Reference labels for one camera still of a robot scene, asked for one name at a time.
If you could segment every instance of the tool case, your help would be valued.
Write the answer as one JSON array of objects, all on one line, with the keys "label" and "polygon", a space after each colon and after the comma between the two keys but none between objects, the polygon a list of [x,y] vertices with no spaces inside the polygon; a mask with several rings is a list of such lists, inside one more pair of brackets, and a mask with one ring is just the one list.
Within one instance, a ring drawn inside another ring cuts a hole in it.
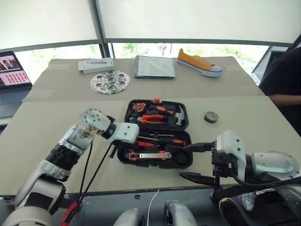
[{"label": "tool case", "polygon": [[192,164],[192,152],[183,150],[183,146],[191,144],[184,131],[189,124],[184,104],[160,99],[132,100],[125,122],[138,124],[140,134],[135,144],[118,145],[117,157],[122,163],[164,169],[185,169]]}]

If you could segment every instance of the hammer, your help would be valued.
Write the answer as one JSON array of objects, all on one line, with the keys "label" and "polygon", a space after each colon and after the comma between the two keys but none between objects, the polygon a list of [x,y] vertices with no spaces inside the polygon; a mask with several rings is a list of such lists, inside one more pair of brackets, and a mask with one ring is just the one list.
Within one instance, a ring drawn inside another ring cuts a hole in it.
[{"label": "hammer", "polygon": [[162,106],[156,106],[156,105],[150,105],[149,106],[150,110],[157,110],[158,112],[160,112],[163,115],[176,117],[178,119],[176,125],[181,126],[181,122],[185,118],[185,114],[184,114],[184,110],[181,108],[181,106],[179,106],[179,108],[180,108],[181,112],[176,113],[175,111],[169,110],[169,109],[164,108]]}]

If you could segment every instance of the laptop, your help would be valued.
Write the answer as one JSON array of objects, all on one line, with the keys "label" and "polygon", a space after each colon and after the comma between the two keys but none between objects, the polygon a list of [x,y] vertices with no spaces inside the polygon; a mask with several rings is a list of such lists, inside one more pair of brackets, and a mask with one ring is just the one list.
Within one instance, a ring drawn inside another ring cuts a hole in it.
[{"label": "laptop", "polygon": [[13,51],[0,53],[0,118],[13,116],[32,89]]}]

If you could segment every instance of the white roller shade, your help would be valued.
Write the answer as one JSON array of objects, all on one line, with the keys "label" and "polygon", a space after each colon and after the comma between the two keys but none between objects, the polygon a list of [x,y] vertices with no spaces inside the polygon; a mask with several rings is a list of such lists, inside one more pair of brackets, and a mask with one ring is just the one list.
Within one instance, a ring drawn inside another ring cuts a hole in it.
[{"label": "white roller shade", "polygon": [[300,0],[98,0],[107,41],[213,39],[293,43]]},{"label": "white roller shade", "polygon": [[97,39],[90,0],[0,3],[0,49]]}]

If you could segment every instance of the white box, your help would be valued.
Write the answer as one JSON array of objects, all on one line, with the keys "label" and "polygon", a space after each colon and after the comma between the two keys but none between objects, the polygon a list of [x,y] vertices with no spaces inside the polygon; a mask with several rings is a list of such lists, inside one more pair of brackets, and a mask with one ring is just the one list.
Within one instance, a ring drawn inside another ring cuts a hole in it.
[{"label": "white box", "polygon": [[79,61],[79,71],[83,71],[84,74],[109,70],[115,70],[112,58]]}]

